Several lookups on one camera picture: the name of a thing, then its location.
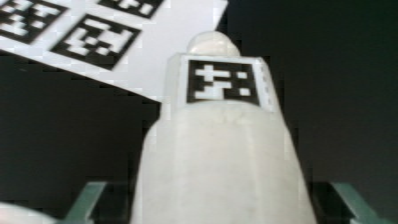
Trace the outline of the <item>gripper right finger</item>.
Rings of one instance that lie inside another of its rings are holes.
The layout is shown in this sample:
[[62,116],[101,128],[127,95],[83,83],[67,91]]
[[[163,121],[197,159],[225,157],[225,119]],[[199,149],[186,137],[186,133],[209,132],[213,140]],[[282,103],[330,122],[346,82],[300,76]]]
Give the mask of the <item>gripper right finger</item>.
[[348,183],[312,183],[312,206],[318,224],[380,224],[376,212]]

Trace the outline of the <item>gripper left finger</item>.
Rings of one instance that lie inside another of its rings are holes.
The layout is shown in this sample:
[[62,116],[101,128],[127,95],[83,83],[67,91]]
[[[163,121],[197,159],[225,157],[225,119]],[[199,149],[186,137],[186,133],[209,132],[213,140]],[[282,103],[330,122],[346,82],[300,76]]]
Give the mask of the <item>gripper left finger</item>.
[[88,182],[58,224],[127,224],[127,188],[120,183]]

